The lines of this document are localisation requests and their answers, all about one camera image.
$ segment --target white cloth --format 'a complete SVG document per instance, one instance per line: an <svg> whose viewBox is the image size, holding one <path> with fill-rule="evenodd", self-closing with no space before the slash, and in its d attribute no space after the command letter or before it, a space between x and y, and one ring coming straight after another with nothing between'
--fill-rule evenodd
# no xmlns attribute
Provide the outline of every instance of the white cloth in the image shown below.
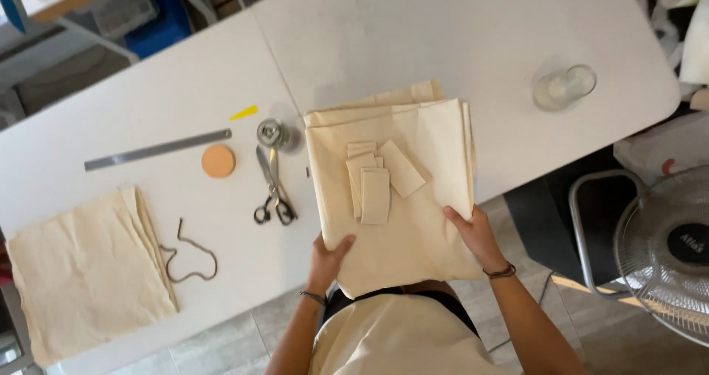
<svg viewBox="0 0 709 375"><path fill-rule="evenodd" d="M7 250L42 368L177 313L136 188L20 229Z"/></svg>
<svg viewBox="0 0 709 375"><path fill-rule="evenodd" d="M368 102L377 105L382 100ZM483 278L481 266L442 212L446 205L463 216L472 212L474 151L467 106L458 99L375 108L352 105L305 118L325 245L334 249L344 236L357 235L338 275L342 292L354 298L425 279ZM405 200L392 191L388 223L363 225L352 213L347 144L374 141L381 146L389 139L426 184Z"/></svg>
<svg viewBox="0 0 709 375"><path fill-rule="evenodd" d="M509 375L436 300L378 295L332 316L315 338L311 375Z"/></svg>

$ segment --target person's left hand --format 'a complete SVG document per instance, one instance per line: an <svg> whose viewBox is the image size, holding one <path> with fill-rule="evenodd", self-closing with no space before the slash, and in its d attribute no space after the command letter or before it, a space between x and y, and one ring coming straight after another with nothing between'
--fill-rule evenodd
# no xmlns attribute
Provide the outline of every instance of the person's left hand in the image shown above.
<svg viewBox="0 0 709 375"><path fill-rule="evenodd" d="M332 281L340 272L340 263L345 254L350 251L355 243L355 235L347 235L332 252L325 248L323 233L321 232L313 242L313 253L311 254L311 268L308 273L308 283L306 292L325 296Z"/></svg>

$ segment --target metal ruler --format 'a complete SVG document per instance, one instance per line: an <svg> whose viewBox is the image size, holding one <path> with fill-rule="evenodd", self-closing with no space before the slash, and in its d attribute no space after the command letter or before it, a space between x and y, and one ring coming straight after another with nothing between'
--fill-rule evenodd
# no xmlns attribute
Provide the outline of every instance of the metal ruler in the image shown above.
<svg viewBox="0 0 709 375"><path fill-rule="evenodd" d="M231 129L219 130L217 132L211 132L208 134L202 134L197 136L191 136L185 139L178 139L177 141L166 142L164 144L148 146L147 148L136 149L135 151L128 151L119 153L117 155L107 156L105 158L94 159L92 161L84 162L84 169L89 172L93 170L98 170L100 168L115 166L118 164L127 163L130 161L137 161L140 159L149 158L152 156L162 155L164 153L170 153L174 151L179 151L180 149L187 149L193 146L209 144L210 142L221 141L223 139L231 138Z"/></svg>

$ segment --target wrist bracelet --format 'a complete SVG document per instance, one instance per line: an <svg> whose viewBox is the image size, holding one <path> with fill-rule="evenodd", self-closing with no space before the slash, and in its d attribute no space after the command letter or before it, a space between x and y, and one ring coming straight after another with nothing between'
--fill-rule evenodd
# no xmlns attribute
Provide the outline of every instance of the wrist bracelet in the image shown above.
<svg viewBox="0 0 709 375"><path fill-rule="evenodd" d="M320 304L323 305L323 306L326 305L326 304L328 304L328 300L325 299L323 296L315 295L314 293L306 292L305 290L301 290L301 292L299 293L299 295L301 295L301 296L307 296L308 298L312 298L312 299L314 299L315 301L317 301L318 303L320 303Z"/></svg>
<svg viewBox="0 0 709 375"><path fill-rule="evenodd" d="M483 269L483 272L485 273L485 275L488 276L488 278L493 280L495 278L505 278L508 276L513 276L517 272L517 268L512 263L507 262L507 269L505 271L497 271L494 273L489 273L489 272L485 271L485 269Z"/></svg>

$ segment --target fabric scissors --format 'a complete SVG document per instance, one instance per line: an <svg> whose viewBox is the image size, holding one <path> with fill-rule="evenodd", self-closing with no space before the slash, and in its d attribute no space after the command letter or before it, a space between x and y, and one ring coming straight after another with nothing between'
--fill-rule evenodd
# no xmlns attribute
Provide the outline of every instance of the fabric scissors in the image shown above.
<svg viewBox="0 0 709 375"><path fill-rule="evenodd" d="M271 212L268 210L268 205L271 200L275 200L276 214L278 215L281 224L289 225L296 218L293 210L286 200L281 196L278 190L278 151L271 149L271 161L269 164L268 159L266 159L266 154L261 150L259 146L256 147L256 157L259 159L259 165L261 165L261 171L263 171L264 178L268 183L268 198L263 206L256 208L254 212L254 221L257 224L264 224L269 222L271 219Z"/></svg>

